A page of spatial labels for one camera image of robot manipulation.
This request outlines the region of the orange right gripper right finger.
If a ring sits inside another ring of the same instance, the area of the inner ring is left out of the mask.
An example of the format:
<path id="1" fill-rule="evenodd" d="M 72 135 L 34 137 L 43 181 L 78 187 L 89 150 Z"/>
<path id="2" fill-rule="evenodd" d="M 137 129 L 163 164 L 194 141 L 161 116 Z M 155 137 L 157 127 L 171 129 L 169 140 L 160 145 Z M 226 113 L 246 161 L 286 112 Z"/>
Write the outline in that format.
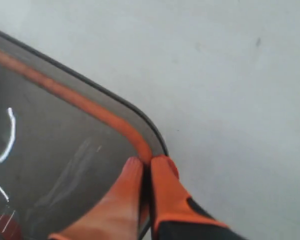
<path id="1" fill-rule="evenodd" d="M 150 162 L 151 237 L 154 240 L 241 240 L 242 236 L 198 205 L 179 181 L 167 156 Z"/>

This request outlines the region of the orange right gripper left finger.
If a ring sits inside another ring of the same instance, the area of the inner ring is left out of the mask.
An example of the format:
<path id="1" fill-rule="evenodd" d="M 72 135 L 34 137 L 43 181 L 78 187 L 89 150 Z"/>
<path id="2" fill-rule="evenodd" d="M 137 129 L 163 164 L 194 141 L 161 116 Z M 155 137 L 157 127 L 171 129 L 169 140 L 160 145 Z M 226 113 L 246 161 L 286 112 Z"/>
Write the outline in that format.
<path id="1" fill-rule="evenodd" d="M 130 157 L 116 182 L 85 215 L 49 240 L 136 240 L 143 163 Z"/>

